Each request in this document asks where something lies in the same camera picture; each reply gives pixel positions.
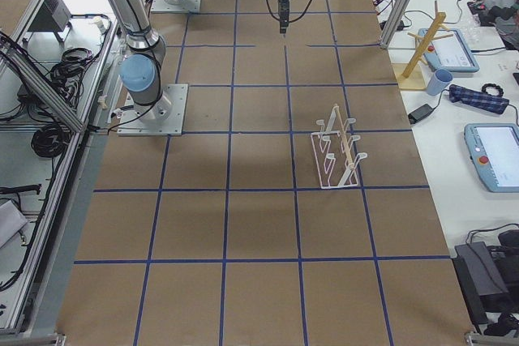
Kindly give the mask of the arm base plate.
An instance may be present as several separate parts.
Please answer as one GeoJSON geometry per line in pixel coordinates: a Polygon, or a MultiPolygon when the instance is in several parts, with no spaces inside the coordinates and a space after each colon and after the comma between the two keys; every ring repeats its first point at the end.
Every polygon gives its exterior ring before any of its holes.
{"type": "Polygon", "coordinates": [[[179,6],[168,4],[165,0],[152,0],[151,12],[173,14],[199,13],[200,5],[201,0],[184,0],[179,6]]]}
{"type": "Polygon", "coordinates": [[[122,113],[123,125],[116,128],[121,136],[162,136],[182,134],[188,85],[167,84],[162,88],[162,98],[142,117],[147,108],[137,105],[122,113]]]}

